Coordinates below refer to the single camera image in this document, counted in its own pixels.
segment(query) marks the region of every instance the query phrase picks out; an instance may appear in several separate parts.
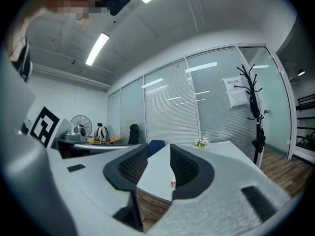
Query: wooden table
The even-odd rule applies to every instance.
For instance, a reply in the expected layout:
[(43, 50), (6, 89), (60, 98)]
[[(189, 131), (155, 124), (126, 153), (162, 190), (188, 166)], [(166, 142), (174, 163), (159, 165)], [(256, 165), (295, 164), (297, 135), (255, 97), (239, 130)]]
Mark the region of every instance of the wooden table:
[[(109, 140), (109, 143), (110, 144), (115, 144), (116, 142), (118, 142), (120, 140), (121, 140), (120, 136), (111, 136), (110, 140)], [(89, 138), (89, 137), (88, 137), (88, 143), (89, 144), (93, 144), (93, 145), (104, 145), (104, 144), (106, 144), (106, 143), (101, 144), (99, 141), (95, 141), (93, 138)]]

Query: flower bouquet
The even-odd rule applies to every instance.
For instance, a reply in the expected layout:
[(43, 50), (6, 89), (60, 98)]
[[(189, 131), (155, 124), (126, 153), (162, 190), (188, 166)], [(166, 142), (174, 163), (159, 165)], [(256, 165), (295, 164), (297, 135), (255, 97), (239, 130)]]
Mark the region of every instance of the flower bouquet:
[(193, 141), (193, 144), (196, 148), (202, 148), (202, 149), (207, 148), (209, 143), (210, 143), (210, 141), (205, 137), (198, 138), (198, 139)]

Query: wooden floor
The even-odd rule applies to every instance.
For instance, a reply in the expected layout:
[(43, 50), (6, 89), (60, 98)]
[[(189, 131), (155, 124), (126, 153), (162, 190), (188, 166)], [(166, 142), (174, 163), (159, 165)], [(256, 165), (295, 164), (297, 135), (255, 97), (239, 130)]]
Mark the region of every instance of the wooden floor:
[[(265, 149), (260, 169), (282, 188), (290, 197), (295, 197), (307, 187), (314, 169), (293, 158), (287, 160)], [(137, 191), (138, 204), (143, 214), (144, 232), (147, 232), (167, 212), (170, 204)]]

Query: coat rack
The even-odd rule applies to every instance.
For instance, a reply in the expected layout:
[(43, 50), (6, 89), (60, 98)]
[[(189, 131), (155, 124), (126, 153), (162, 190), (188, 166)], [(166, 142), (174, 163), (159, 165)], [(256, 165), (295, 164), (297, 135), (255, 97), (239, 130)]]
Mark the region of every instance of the coat rack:
[(265, 134), (264, 134), (264, 129), (261, 128), (261, 120), (264, 118), (262, 115), (260, 115), (260, 110), (258, 108), (258, 104), (257, 104), (257, 100), (256, 100), (256, 95), (255, 92), (259, 92), (262, 90), (262, 88), (260, 88), (258, 91), (256, 91), (254, 89), (254, 86), (256, 84), (256, 77), (257, 74), (255, 74), (255, 78), (254, 78), (254, 82), (252, 82), (251, 78), (250, 78), (250, 73), (252, 68), (255, 65), (253, 65), (251, 67), (251, 69), (249, 70), (249, 72), (247, 73), (247, 71), (245, 70), (245, 67), (242, 65), (242, 69), (236, 67), (236, 69), (240, 70), (242, 73), (240, 73), (240, 75), (244, 75), (245, 78), (248, 81), (248, 84), (250, 86), (250, 88), (247, 87), (240, 87), (240, 86), (234, 86), (235, 88), (245, 88), (247, 89), (246, 93), (250, 95), (250, 107), (251, 107), (251, 113), (253, 118), (247, 118), (249, 120), (256, 120), (256, 139), (252, 141), (252, 145), (255, 147), (255, 156), (254, 156), (254, 164), (257, 164), (257, 158), (258, 158), (258, 153), (262, 152), (263, 147), (265, 146)]

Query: electric fan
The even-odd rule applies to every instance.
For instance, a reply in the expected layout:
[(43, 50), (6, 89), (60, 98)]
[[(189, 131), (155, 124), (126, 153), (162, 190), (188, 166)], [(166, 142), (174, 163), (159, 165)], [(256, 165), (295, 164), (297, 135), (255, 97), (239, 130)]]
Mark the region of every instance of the electric fan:
[(80, 126), (85, 129), (86, 135), (89, 136), (92, 132), (92, 123), (86, 116), (75, 116), (72, 118), (71, 123), (74, 126)]

